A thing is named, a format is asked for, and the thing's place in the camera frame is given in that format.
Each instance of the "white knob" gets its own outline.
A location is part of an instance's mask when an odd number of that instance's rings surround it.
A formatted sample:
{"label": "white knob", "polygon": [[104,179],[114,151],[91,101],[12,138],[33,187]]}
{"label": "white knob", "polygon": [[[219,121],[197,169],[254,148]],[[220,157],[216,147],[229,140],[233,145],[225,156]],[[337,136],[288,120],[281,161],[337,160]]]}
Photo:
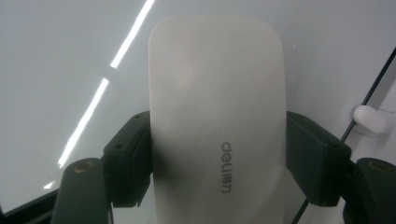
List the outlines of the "white knob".
{"label": "white knob", "polygon": [[384,116],[368,105],[358,106],[353,113],[353,119],[373,134],[384,133],[388,128]]}

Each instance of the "fluorescent light strip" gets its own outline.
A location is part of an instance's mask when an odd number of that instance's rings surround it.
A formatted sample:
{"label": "fluorescent light strip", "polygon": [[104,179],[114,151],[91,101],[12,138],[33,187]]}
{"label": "fluorescent light strip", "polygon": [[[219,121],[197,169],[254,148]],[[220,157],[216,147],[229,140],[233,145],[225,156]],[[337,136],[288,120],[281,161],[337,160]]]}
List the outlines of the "fluorescent light strip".
{"label": "fluorescent light strip", "polygon": [[44,186],[44,189],[51,189],[55,181],[50,182],[48,185]]}
{"label": "fluorescent light strip", "polygon": [[111,62],[110,66],[113,68],[117,68],[124,57],[126,51],[128,48],[131,46],[132,41],[134,41],[134,38],[137,35],[137,32],[139,31],[140,27],[143,24],[143,21],[145,20],[146,16],[149,13],[149,10],[151,9],[152,5],[154,4],[154,0],[147,0],[145,5],[143,5],[142,9],[139,12],[139,15],[136,18],[136,21],[134,21],[134,25],[132,26],[131,31],[129,32],[128,36],[125,38],[124,42],[122,43],[119,52],[117,52],[116,57],[114,57],[113,62]]}
{"label": "fluorescent light strip", "polygon": [[99,88],[96,90],[95,95],[93,96],[90,106],[88,106],[88,109],[85,111],[84,115],[79,121],[77,128],[74,130],[73,134],[67,140],[67,144],[64,147],[64,153],[62,154],[62,157],[58,160],[59,168],[64,167],[64,164],[66,163],[67,159],[69,159],[70,153],[75,148],[78,139],[81,137],[82,132],[84,132],[85,126],[87,126],[96,106],[99,104],[102,95],[106,90],[107,84],[108,84],[108,80],[103,78],[102,83],[100,84]]}

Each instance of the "deli logo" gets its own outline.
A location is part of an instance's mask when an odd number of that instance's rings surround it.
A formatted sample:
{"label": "deli logo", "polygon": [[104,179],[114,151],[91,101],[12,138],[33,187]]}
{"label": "deli logo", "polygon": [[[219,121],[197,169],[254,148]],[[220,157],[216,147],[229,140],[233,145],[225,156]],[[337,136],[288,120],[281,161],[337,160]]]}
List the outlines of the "deli logo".
{"label": "deli logo", "polygon": [[228,142],[221,144],[221,152],[221,189],[222,193],[230,193],[233,186],[233,149],[231,144]]}

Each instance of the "white plastic cap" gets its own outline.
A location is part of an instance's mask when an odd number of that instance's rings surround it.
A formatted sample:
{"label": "white plastic cap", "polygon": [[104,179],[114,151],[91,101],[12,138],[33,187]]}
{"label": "white plastic cap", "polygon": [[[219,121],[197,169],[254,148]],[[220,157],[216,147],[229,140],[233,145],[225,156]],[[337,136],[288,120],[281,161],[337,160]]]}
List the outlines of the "white plastic cap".
{"label": "white plastic cap", "polygon": [[353,113],[353,119],[374,134],[384,133],[388,124],[384,116],[368,105],[360,105]]}

